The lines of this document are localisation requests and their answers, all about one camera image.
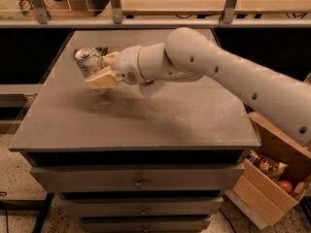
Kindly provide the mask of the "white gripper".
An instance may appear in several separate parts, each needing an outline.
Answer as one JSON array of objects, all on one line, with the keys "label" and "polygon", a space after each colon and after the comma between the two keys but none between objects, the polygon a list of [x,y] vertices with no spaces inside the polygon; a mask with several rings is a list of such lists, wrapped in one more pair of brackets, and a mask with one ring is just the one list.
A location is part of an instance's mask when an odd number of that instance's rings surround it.
[{"label": "white gripper", "polygon": [[103,55],[102,62],[105,67],[96,72],[87,71],[85,83],[91,89],[112,88],[121,81],[130,85],[145,83],[138,64],[140,48],[141,46],[134,46],[121,52],[113,51]]}]

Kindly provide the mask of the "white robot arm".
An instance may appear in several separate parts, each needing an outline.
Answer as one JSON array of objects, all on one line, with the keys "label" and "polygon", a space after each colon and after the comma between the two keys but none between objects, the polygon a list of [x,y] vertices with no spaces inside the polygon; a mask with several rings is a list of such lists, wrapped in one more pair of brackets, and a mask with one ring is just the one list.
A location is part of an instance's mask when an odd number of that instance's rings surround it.
[{"label": "white robot arm", "polygon": [[126,48],[101,62],[103,67],[86,78],[92,89],[207,76],[302,146],[311,142],[310,84],[223,50],[195,30],[175,29],[160,44]]}]

